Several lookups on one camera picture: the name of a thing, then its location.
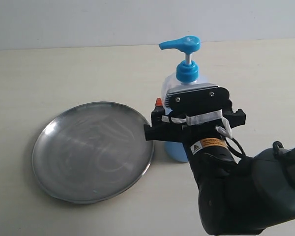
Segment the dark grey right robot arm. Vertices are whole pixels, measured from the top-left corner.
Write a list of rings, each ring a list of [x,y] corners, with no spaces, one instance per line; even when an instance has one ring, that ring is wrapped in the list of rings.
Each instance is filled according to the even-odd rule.
[[[295,219],[295,148],[276,141],[254,157],[230,146],[245,124],[227,98],[179,101],[170,113],[160,98],[145,125],[148,141],[183,145],[199,195],[202,226],[213,236],[259,235]]]

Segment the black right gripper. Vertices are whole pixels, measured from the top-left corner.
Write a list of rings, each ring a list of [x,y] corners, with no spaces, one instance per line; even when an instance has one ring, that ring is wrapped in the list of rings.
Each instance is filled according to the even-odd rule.
[[[221,110],[189,116],[186,113],[165,112],[161,98],[157,98],[151,112],[151,126],[144,124],[146,141],[187,143],[197,138],[232,137],[232,128],[245,125],[246,113],[233,110],[229,102]]]

